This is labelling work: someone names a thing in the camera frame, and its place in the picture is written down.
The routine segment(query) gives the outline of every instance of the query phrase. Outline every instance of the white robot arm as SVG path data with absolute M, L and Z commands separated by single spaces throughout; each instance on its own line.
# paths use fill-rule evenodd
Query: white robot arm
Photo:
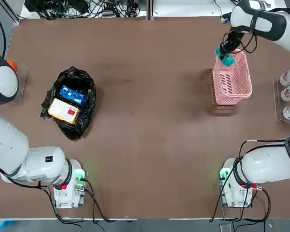
M 241 0 L 231 13 L 222 16 L 230 22 L 228 38 L 220 44 L 217 54 L 227 66 L 228 57 L 239 45 L 245 33 L 266 38 L 290 51 L 290 9 L 266 11 L 260 0 Z
M 253 186 L 290 179 L 290 137 L 251 149 L 241 162 L 239 158 L 227 159 L 219 175 L 221 186 L 225 185 L 222 189 L 223 206 L 249 206 Z
M 0 104 L 14 99 L 18 78 L 0 57 Z M 57 208 L 84 203 L 85 172 L 78 161 L 65 159 L 59 147 L 29 148 L 27 137 L 0 115 L 0 174 L 6 182 L 43 181 L 52 185 Z

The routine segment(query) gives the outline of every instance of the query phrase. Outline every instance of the brown table surface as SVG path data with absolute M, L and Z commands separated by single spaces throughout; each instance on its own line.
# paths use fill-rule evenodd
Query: brown table surface
M 242 141 L 290 135 L 290 124 L 276 123 L 272 82 L 273 74 L 290 67 L 290 54 L 264 39 L 247 54 L 251 97 L 235 108 L 208 100 L 214 50 L 228 29 L 216 17 L 23 20 L 8 57 L 29 68 L 24 99 L 0 112 L 28 136 L 30 147 L 59 146 L 77 159 L 107 217 L 209 218 L 218 172 Z M 70 66 L 86 70 L 98 88 L 95 116 L 75 142 L 40 118 L 46 91 Z M 270 217 L 290 218 L 290 180 L 263 186 L 272 200 Z M 266 202 L 258 194 L 244 216 L 262 218 Z M 87 198 L 85 209 L 60 213 L 90 218 L 91 212 Z M 239 210 L 227 216 L 238 217 Z M 43 192 L 0 178 L 1 217 L 54 214 Z

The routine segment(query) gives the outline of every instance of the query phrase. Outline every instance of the yellow box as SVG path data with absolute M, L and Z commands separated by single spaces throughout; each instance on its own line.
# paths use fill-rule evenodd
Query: yellow box
M 48 109 L 48 113 L 62 121 L 75 124 L 79 109 L 55 98 Z

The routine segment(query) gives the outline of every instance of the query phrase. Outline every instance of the pink plastic basket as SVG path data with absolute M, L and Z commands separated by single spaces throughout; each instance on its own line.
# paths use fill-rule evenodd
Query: pink plastic basket
M 252 85 L 244 52 L 232 54 L 235 64 L 225 66 L 217 55 L 213 68 L 216 102 L 219 105 L 236 105 L 252 93 Z

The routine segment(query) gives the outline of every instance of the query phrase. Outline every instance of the metal bracket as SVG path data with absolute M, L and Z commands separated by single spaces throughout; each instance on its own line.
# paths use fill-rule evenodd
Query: metal bracket
M 153 0 L 147 0 L 146 20 L 153 21 Z
M 14 26 L 19 26 L 19 16 L 14 12 L 6 0 L 0 0 L 0 5 L 5 10 L 6 14 L 14 21 Z

